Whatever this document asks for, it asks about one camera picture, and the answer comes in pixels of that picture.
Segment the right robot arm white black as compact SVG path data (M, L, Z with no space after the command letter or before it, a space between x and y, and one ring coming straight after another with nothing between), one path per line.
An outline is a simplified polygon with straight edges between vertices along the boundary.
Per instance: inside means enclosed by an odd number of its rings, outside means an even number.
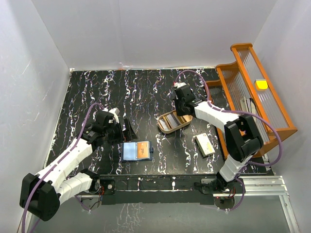
M227 113L210 100L197 98L186 83L174 84L173 98L179 116L191 115L220 129L225 136L227 159L207 186L215 191L229 192L239 171L263 146L254 118L248 114Z

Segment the beige oval card tray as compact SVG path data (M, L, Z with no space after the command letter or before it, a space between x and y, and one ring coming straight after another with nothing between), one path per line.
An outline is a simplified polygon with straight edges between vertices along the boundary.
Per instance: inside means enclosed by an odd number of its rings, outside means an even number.
M176 110L173 110L161 115L157 120L157 124L163 133L170 134L190 125L192 118L190 115L178 116Z

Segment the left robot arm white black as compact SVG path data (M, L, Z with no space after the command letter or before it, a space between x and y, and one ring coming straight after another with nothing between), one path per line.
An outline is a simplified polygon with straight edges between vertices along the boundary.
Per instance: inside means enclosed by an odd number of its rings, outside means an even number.
M119 122L114 110L99 111L95 120L89 120L70 146L52 163L36 174L27 174L22 180L19 205L43 221L50 220L60 205L68 199L100 189L99 175L87 168L74 177L71 172L104 143L120 144L135 139L129 119Z

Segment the blue leather card holder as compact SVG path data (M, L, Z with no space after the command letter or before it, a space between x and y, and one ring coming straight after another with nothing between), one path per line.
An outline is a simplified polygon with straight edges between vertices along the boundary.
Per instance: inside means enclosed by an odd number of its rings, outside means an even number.
M124 142L121 149L121 161L151 161L153 152L154 148L151 141Z

